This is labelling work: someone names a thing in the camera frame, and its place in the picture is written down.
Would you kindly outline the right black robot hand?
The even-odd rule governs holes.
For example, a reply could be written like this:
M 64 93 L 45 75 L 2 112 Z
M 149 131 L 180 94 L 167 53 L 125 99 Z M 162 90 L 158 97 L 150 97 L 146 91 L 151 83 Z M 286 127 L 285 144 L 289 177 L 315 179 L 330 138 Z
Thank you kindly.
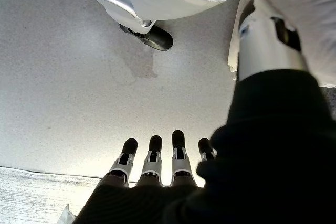
M 296 29 L 267 0 L 239 21 L 227 122 L 201 141 L 192 185 L 117 186 L 107 174 L 75 223 L 335 223 L 335 120 Z

